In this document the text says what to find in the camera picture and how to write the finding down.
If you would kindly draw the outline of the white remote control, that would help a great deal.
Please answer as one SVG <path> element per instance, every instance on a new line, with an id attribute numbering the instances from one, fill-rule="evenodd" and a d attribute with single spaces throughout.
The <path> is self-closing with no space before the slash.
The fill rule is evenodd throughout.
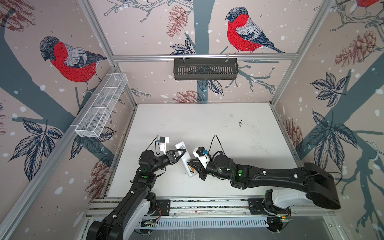
<path id="1" fill-rule="evenodd" d="M 177 150 L 179 150 L 179 149 L 186 149 L 187 150 L 186 145 L 185 145 L 184 142 L 180 142 L 180 143 L 176 144 L 175 147 L 176 147 Z M 188 164 L 187 164 L 188 160 L 190 160 L 190 159 L 191 159 L 191 156 L 190 156 L 190 154 L 189 154 L 189 152 L 187 150 L 186 153 L 184 154 L 184 156 L 181 158 L 181 161 L 183 163 L 183 166 L 184 166 L 184 168 L 186 170 L 187 175 L 190 178 L 192 178 L 193 176 L 195 176 L 197 174 L 197 172 L 195 172 L 194 174 L 191 174 L 190 170 L 192 168 L 189 167 Z"/>

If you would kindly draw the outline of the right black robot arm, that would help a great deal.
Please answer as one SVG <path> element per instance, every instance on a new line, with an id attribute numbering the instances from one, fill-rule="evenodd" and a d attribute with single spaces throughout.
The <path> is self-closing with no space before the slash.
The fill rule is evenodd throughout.
<path id="1" fill-rule="evenodd" d="M 192 159 L 188 165 L 199 173 L 200 179 L 212 175 L 228 180 L 233 188 L 280 188 L 280 191 L 266 191 L 267 206 L 286 209 L 293 205 L 315 204 L 328 210 L 341 208 L 335 178 L 312 163 L 294 169 L 263 169 L 236 164 L 227 156 L 218 155 L 209 162 Z"/>

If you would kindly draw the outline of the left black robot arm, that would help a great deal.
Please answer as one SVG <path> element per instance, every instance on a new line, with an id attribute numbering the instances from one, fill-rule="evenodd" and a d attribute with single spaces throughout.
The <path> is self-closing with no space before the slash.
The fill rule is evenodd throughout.
<path id="1" fill-rule="evenodd" d="M 152 192 L 158 178 L 156 171 L 176 164 L 186 152 L 186 149 L 169 150 L 157 157 L 151 150 L 143 151 L 128 193 L 107 217 L 91 224 L 86 240 L 129 239 L 141 219 L 156 211 L 156 194 Z"/>

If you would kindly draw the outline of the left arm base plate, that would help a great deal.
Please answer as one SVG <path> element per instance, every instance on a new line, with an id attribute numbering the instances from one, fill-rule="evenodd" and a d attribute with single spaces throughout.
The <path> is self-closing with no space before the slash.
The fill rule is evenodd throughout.
<path id="1" fill-rule="evenodd" d="M 149 211 L 145 214 L 145 216 L 169 216 L 170 208 L 170 200 L 151 200 Z"/>

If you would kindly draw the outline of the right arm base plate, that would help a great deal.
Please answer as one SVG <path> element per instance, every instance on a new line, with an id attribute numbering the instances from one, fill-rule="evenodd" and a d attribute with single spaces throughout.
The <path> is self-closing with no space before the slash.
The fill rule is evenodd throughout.
<path id="1" fill-rule="evenodd" d="M 291 208 L 281 209 L 272 203 L 266 203 L 264 199 L 248 199 L 251 215 L 280 216 L 290 215 Z"/>

